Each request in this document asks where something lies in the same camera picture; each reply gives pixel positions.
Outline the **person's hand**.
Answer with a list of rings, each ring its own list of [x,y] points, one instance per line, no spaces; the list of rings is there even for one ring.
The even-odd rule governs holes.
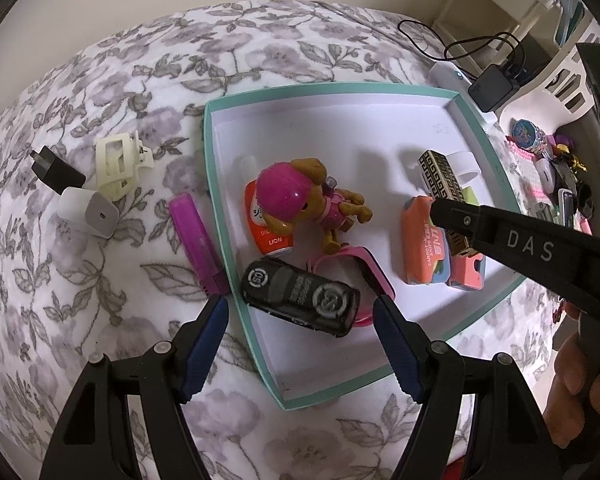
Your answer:
[[[585,388],[588,362],[578,343],[577,333],[569,336],[560,346],[554,372],[543,418],[552,441],[560,448],[565,448],[585,425],[585,412],[580,399],[583,391],[588,392],[592,408],[600,415],[600,374],[590,388]]]

